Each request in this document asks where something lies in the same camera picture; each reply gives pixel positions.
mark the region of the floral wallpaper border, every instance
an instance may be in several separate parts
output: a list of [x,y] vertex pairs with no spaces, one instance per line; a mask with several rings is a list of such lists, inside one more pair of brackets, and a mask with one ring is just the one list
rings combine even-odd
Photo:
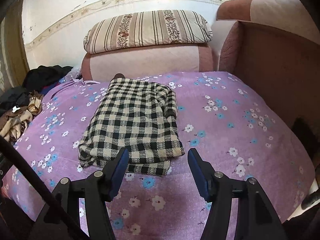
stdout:
[[[67,16],[63,17],[59,21],[55,22],[53,25],[51,25],[49,28],[47,28],[41,34],[39,34],[32,42],[25,44],[25,50],[26,51],[32,50],[34,47],[39,45],[42,41],[50,37],[55,32],[61,30],[68,24],[81,19],[82,17],[86,17],[92,13],[105,10],[114,6],[130,4],[136,1],[148,1],[148,0],[100,0],[95,3],[89,4],[87,6],[84,6],[68,14]],[[192,1],[199,1],[199,2],[221,5],[223,2],[227,0],[192,0]]]

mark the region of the bedsheet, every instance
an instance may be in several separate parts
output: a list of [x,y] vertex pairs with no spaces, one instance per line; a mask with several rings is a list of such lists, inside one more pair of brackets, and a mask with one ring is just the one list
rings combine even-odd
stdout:
[[[293,213],[312,184],[314,168],[300,141],[257,93],[227,72],[137,79],[175,90],[186,152],[195,147],[230,178],[256,177],[282,222]],[[79,165],[77,146],[107,87],[73,81],[55,87],[14,145],[50,190],[63,177],[83,179],[99,170]],[[4,189],[36,219],[44,202],[15,167],[5,176]],[[234,200],[227,239],[234,236],[236,204]],[[210,207],[199,196],[187,155],[173,159],[165,177],[126,173],[118,195],[107,203],[117,239],[199,239]],[[83,199],[79,213],[87,231]]]

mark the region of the metal screw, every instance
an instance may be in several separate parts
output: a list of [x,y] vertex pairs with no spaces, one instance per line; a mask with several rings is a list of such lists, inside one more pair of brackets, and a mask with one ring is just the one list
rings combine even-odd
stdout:
[[68,181],[69,181],[68,178],[63,178],[63,179],[60,180],[60,183],[61,183],[61,184],[67,184]]
[[96,171],[95,173],[94,173],[94,176],[95,177],[101,177],[103,175],[103,172],[102,171]]
[[257,183],[257,180],[255,178],[249,178],[249,182],[251,184],[256,184]]
[[214,175],[217,177],[217,178],[222,178],[223,177],[223,173],[221,171],[216,171],[214,173]]

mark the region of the striped pillow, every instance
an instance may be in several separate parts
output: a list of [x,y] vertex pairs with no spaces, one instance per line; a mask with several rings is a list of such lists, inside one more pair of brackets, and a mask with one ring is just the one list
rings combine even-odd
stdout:
[[90,54],[174,43],[206,43],[212,31],[196,12],[161,10],[120,15],[97,23],[84,38]]

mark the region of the black and white checkered fabric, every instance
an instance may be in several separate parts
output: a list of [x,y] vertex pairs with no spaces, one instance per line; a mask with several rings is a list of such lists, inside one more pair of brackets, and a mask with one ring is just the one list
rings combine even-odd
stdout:
[[103,167],[126,147],[127,172],[165,176],[169,158],[184,155],[176,116],[176,95],[169,87],[112,80],[79,143],[81,166]]

